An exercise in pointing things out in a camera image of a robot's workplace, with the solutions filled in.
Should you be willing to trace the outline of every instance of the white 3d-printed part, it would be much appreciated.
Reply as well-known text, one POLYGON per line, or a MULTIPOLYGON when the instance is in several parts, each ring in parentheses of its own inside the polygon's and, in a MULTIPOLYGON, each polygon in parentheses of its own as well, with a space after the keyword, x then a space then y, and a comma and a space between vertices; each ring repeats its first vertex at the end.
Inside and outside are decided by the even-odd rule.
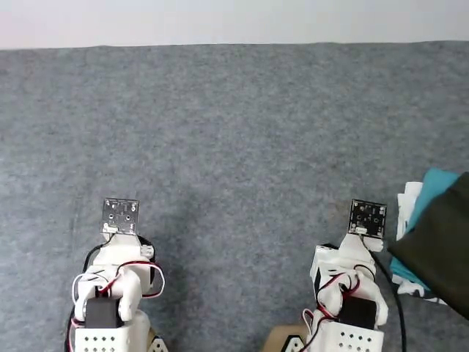
POLYGON ((75 331, 74 352, 131 352, 130 347, 130 326, 75 331))
POLYGON ((320 324, 309 352, 381 352, 384 333, 337 322, 320 324))

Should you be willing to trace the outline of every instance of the dark green cloth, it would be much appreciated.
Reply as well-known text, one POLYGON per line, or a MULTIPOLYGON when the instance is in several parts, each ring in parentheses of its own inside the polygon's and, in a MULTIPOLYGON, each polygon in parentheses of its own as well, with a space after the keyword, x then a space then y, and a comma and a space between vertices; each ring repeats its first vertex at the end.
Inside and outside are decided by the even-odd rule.
POLYGON ((469 319, 469 172, 436 197, 389 252, 469 319))

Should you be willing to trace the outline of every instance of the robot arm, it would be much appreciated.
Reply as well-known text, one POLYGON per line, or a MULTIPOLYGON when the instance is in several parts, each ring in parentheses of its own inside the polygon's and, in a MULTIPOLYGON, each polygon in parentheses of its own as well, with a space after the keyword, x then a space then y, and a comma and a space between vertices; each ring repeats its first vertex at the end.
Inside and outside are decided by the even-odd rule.
POLYGON ((68 352, 167 351, 160 337, 149 340, 149 318, 139 310, 140 300, 163 292, 165 279, 153 245, 137 235, 138 215, 139 201, 105 199, 101 234, 107 242, 73 282, 75 343, 69 331, 68 352), (154 281, 159 288, 149 293, 154 281))
POLYGON ((388 306, 374 282, 369 250, 383 248, 385 211, 384 205, 353 200, 341 246, 316 247, 310 276, 317 309, 309 311, 309 322, 303 311, 309 334, 301 349, 291 351, 382 350, 378 327, 388 319, 388 306))

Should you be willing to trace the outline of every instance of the teal fabric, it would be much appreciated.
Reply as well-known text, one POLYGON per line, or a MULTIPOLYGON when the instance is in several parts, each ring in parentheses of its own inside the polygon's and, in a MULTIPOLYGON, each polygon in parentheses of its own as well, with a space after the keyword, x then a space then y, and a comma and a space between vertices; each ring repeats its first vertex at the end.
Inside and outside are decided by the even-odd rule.
MULTIPOLYGON (((430 204, 435 197, 443 194, 449 187, 451 187, 458 177, 459 175, 454 172, 443 171, 436 168, 431 168, 426 172, 421 192, 418 195, 416 205, 405 230, 406 233, 413 230, 427 205, 430 204)), ((408 279, 411 282, 420 284, 425 287, 426 290, 429 290, 428 286, 426 286, 412 271, 407 269, 405 265, 395 257, 393 257, 391 261, 391 270, 394 274, 408 279)))

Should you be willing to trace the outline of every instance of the gray carpet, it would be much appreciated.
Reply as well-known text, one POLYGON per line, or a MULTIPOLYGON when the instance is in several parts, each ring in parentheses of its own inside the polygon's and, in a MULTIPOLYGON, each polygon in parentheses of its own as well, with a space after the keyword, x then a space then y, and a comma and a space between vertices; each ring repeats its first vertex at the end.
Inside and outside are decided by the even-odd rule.
MULTIPOLYGON (((141 200, 166 271, 144 302, 171 351, 258 351, 313 307, 314 246, 350 199, 389 204, 469 164, 469 43, 0 52, 0 345, 61 351, 103 197, 141 200)), ((387 254, 380 255, 386 264, 387 254)), ((390 305, 384 352, 400 351, 390 305)), ((403 297, 409 351, 463 351, 469 324, 403 297)))

